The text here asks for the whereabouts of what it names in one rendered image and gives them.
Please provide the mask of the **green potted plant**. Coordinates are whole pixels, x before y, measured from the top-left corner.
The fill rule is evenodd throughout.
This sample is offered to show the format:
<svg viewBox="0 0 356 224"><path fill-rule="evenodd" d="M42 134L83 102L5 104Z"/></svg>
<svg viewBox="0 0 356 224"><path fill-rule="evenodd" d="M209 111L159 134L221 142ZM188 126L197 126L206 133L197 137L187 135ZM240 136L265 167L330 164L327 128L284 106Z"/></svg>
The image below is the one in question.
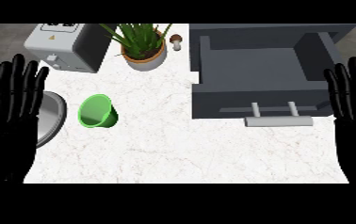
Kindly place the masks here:
<svg viewBox="0 0 356 224"><path fill-rule="evenodd" d="M117 33L108 24L101 27L108 32L107 37L122 44L122 56L131 67L148 72L160 67L167 57L166 35L172 25L165 32L153 24L117 24L122 33Z"/></svg>

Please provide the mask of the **dark grey cabinet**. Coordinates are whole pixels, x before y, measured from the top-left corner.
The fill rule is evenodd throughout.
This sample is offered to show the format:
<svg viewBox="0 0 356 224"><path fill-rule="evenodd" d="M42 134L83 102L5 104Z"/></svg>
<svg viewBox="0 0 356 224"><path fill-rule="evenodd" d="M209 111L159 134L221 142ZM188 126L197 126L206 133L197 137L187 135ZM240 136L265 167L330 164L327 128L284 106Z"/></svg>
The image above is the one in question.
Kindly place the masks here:
<svg viewBox="0 0 356 224"><path fill-rule="evenodd" d="M210 37L215 50L292 48L306 33L326 32L337 43L356 24L190 24L191 71L199 72L200 41Z"/></svg>

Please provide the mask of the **grey toaster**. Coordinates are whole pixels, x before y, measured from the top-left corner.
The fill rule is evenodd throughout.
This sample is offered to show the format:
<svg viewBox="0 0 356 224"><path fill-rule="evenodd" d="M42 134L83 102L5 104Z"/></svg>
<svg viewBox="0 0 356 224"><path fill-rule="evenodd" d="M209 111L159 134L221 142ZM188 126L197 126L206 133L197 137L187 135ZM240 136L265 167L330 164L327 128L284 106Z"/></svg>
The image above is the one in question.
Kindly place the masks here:
<svg viewBox="0 0 356 224"><path fill-rule="evenodd" d="M97 73L111 43L108 34L100 24L39 24L24 47L55 70Z"/></svg>

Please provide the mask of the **brown mushroom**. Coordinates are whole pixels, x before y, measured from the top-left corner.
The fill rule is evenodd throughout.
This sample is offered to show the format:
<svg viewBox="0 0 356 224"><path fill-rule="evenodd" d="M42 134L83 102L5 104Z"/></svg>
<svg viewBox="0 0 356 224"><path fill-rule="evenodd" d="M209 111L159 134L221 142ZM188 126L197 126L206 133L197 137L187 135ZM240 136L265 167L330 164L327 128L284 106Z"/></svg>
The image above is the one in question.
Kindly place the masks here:
<svg viewBox="0 0 356 224"><path fill-rule="evenodd" d="M181 50L182 36L179 34L175 34L170 38L170 42L175 44L173 49L176 51L179 51Z"/></svg>

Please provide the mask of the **green cup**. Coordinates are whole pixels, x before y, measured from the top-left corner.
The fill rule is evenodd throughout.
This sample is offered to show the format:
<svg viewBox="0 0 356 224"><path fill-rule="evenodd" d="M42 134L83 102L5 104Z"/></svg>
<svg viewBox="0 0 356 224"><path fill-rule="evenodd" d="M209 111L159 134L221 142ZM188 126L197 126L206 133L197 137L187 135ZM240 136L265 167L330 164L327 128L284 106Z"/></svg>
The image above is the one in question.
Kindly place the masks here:
<svg viewBox="0 0 356 224"><path fill-rule="evenodd" d="M119 121L119 114L105 94L92 95L79 109L79 122L86 128L110 128Z"/></svg>

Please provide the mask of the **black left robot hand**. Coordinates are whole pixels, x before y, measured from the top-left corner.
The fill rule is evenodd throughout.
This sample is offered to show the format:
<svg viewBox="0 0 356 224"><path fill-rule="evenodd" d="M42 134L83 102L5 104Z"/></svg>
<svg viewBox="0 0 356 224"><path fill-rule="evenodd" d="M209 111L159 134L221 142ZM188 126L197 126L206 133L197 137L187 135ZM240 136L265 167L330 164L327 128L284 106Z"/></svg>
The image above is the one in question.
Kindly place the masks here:
<svg viewBox="0 0 356 224"><path fill-rule="evenodd" d="M49 68L17 54L0 63L0 184L23 184L36 161L39 109Z"/></svg>

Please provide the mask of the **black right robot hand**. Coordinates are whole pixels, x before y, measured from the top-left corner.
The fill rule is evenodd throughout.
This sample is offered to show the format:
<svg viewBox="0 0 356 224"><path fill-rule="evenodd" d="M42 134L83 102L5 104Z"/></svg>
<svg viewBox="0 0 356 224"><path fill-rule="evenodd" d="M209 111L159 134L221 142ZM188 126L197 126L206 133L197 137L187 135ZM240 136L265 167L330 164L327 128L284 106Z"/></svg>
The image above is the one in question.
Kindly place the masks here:
<svg viewBox="0 0 356 224"><path fill-rule="evenodd" d="M356 56L336 70L326 69L330 103L334 112L339 163L348 181L356 182Z"/></svg>

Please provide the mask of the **dark grey open drawer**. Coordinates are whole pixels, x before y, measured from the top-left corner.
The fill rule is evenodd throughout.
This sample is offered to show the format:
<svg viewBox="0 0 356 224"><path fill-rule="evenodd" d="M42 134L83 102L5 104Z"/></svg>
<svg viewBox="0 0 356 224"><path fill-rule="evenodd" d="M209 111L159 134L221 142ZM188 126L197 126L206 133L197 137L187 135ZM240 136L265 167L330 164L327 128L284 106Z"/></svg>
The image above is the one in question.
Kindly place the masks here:
<svg viewBox="0 0 356 224"><path fill-rule="evenodd" d="M215 49L213 38L200 39L200 82L193 86L193 117L235 119L259 106L268 116L333 114L324 71L342 62L330 34L305 33L297 42L265 48Z"/></svg>

